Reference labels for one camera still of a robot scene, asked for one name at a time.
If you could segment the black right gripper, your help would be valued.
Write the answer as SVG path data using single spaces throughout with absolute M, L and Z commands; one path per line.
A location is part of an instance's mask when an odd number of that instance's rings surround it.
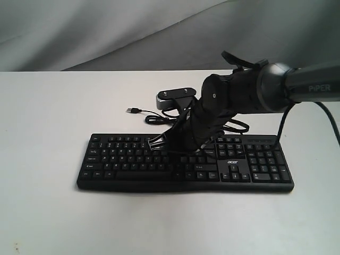
M 222 129 L 236 112 L 217 98 L 200 98 L 162 134 L 148 140 L 151 151 L 196 152 Z

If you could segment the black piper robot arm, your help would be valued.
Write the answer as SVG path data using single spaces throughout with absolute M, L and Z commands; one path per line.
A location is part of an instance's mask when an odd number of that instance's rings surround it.
M 237 114 L 286 114 L 301 102 L 327 101 L 339 101 L 339 62 L 300 69 L 266 61 L 240 64 L 230 75 L 205 78 L 201 97 L 148 145 L 151 150 L 192 154 L 221 136 L 223 126 Z

